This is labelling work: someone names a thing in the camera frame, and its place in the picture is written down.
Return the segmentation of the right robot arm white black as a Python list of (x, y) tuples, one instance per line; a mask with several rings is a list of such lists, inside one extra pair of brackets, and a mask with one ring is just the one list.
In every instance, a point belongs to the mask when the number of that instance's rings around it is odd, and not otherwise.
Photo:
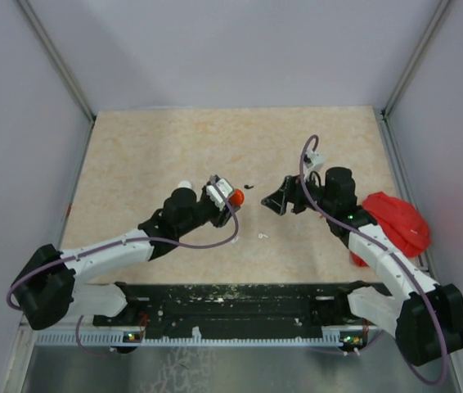
[(389, 240), (376, 218), (357, 202), (350, 169), (326, 171), (324, 183), (287, 176), (261, 200), (277, 215), (317, 210), (331, 233), (380, 278), (383, 295), (357, 281), (335, 295), (335, 314), (343, 323), (359, 318), (391, 335), (406, 361), (421, 366), (463, 349), (463, 295), (453, 284), (441, 285), (421, 272)]

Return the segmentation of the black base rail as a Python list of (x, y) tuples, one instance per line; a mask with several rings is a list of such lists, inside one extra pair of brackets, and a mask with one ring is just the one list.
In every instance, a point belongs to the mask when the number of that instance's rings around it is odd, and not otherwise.
[(319, 338), (328, 327), (361, 324), (339, 302), (336, 284), (124, 284), (128, 304), (96, 315), (96, 327), (144, 328), (145, 337)]

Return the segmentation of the left aluminium frame post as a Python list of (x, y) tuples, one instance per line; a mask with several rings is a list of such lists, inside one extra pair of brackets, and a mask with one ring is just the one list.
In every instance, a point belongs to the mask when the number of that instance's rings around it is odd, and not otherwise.
[(78, 80), (75, 78), (71, 69), (66, 65), (64, 57), (54, 44), (31, 2), (27, 0), (14, 0), (13, 2), (33, 32), (35, 38), (38, 40), (45, 56), (50, 61), (52, 68), (61, 79), (61, 82), (73, 99), (75, 105), (82, 111), (88, 122), (94, 124), (97, 116), (94, 114), (85, 93), (79, 86)]

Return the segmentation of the red cloth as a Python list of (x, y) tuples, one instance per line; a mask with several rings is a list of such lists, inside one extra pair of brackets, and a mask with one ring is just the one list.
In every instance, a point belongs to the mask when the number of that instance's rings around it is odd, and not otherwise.
[(362, 202), (362, 207), (407, 258), (418, 257), (430, 246), (429, 225), (411, 203), (376, 192)]

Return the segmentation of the right aluminium frame post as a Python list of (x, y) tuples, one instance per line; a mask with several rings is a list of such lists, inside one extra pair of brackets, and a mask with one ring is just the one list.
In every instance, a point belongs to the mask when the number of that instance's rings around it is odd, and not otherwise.
[(406, 92), (409, 84), (424, 60), (429, 46), (434, 41), (437, 33), (451, 13), (454, 3), (455, 1), (452, 0), (442, 0), (437, 2), (437, 6), (434, 9), (433, 15), (429, 19), (429, 23), (427, 24), (423, 34), (420, 36), (420, 40), (409, 57), (398, 82), (393, 88), (384, 108), (380, 112), (384, 120), (387, 120), (392, 115), (403, 94)]

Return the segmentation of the orange earbud charging case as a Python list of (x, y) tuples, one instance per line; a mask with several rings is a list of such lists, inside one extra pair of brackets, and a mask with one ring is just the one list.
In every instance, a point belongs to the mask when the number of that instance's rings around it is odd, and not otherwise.
[(228, 200), (233, 206), (240, 207), (245, 201), (245, 195), (240, 189), (236, 189)]

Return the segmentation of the white earbud charging case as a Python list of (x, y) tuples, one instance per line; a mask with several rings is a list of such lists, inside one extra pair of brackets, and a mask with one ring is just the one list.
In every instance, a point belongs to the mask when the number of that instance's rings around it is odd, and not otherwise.
[(178, 183), (178, 188), (186, 188), (186, 189), (193, 189), (193, 185), (190, 181), (188, 180), (182, 180), (181, 182)]

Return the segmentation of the aluminium frame post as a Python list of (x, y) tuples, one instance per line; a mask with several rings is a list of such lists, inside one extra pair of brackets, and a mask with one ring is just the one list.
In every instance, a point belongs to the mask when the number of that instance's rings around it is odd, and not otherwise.
[(423, 34), (420, 36), (420, 40), (409, 57), (398, 82), (393, 88), (384, 108), (380, 112), (384, 120), (387, 120), (392, 115), (403, 94), (406, 92), (409, 84), (424, 60), (429, 46), (434, 41), (437, 33), (451, 13), (454, 3), (455, 1), (452, 0), (442, 0), (437, 2), (437, 6), (434, 9), (433, 15), (429, 19), (429, 23), (427, 24)]
[(66, 65), (64, 57), (54, 44), (31, 2), (27, 0), (14, 0), (13, 2), (33, 32), (35, 38), (38, 40), (45, 56), (50, 61), (52, 68), (61, 79), (61, 82), (73, 99), (75, 105), (82, 111), (88, 122), (94, 124), (97, 116), (94, 114), (85, 93), (79, 86), (78, 80), (75, 78), (71, 69)]

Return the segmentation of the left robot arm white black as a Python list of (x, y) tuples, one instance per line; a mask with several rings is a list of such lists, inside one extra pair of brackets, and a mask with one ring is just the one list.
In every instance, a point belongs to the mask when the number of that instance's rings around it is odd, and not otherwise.
[(181, 183), (148, 220), (123, 235), (71, 250), (40, 246), (11, 284), (7, 305), (21, 311), (35, 331), (66, 318), (96, 315), (134, 323), (140, 305), (122, 284), (93, 279), (187, 247), (182, 237), (206, 224), (221, 228), (236, 220), (243, 202), (243, 192), (224, 178), (210, 180), (200, 194)]

